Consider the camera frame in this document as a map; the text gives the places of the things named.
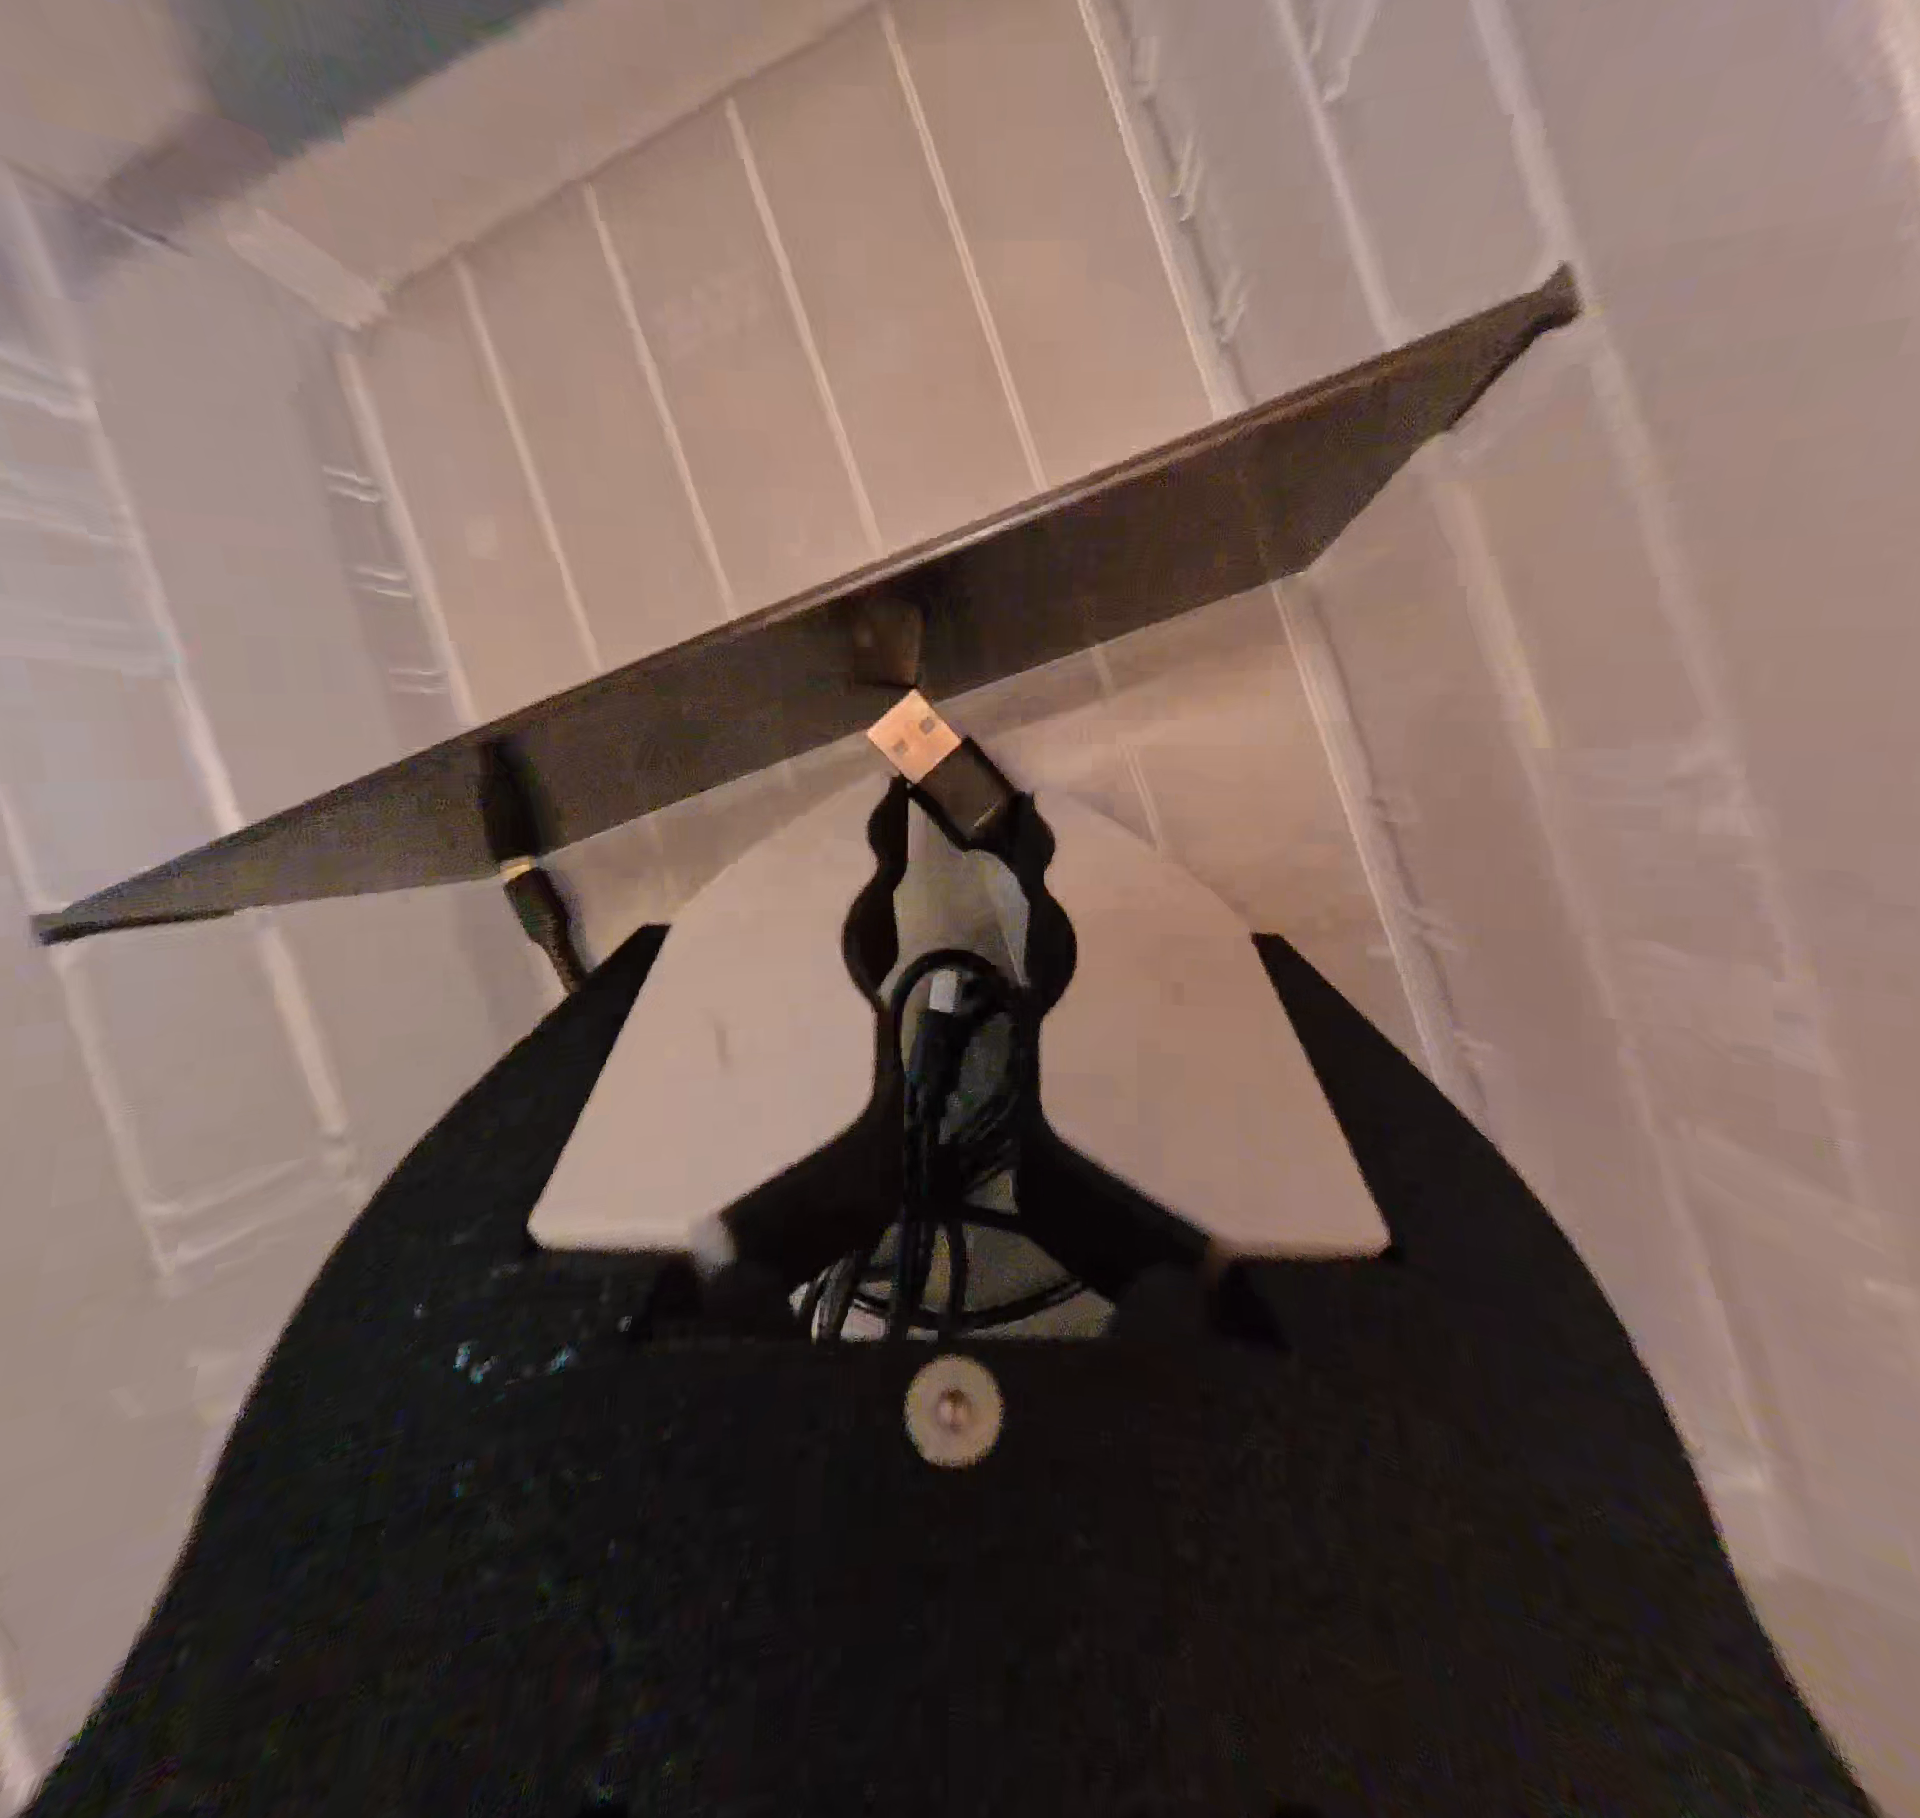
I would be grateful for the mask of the black usb hub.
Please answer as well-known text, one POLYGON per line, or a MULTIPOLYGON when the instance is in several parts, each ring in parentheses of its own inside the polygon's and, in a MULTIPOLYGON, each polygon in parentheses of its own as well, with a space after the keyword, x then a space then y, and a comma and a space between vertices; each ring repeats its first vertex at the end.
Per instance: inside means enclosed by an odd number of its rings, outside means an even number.
POLYGON ((1570 264, 1358 366, 413 750, 29 920, 37 945, 491 878, 1305 573, 1543 333, 1570 264))

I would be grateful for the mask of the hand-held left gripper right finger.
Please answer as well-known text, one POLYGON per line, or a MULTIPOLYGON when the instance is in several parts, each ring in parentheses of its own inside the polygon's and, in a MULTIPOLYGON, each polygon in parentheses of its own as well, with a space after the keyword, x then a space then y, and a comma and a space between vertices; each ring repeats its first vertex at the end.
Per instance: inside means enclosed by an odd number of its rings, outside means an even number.
POLYGON ((1032 804, 1026 1224, 1100 1294, 1155 1266, 1376 1257, 1390 1227, 1242 919, 1078 799, 1032 804))

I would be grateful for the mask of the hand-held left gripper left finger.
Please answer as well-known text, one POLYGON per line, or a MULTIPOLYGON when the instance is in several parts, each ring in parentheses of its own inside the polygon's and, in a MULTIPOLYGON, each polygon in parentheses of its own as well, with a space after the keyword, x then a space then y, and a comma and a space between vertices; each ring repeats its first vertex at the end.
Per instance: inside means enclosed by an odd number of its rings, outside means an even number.
POLYGON ((860 778, 717 871, 672 919, 531 1211, 546 1251, 717 1254, 759 1182, 877 1091, 908 789, 860 778))

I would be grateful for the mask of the clear plastic bin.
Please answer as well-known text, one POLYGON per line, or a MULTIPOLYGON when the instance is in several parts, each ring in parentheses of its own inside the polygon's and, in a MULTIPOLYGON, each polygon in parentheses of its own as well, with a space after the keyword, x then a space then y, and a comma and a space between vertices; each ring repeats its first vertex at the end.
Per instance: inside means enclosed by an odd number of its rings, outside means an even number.
POLYGON ((2 910, 1524 296, 1331 546, 491 878, 2 941, 33 1814, 1913 1814, 1913 0, 2 0, 2 910), (531 1211, 670 919, 908 789, 877 1091, 531 1211), (1026 1224, 1060 792, 1376 1257, 1026 1224))

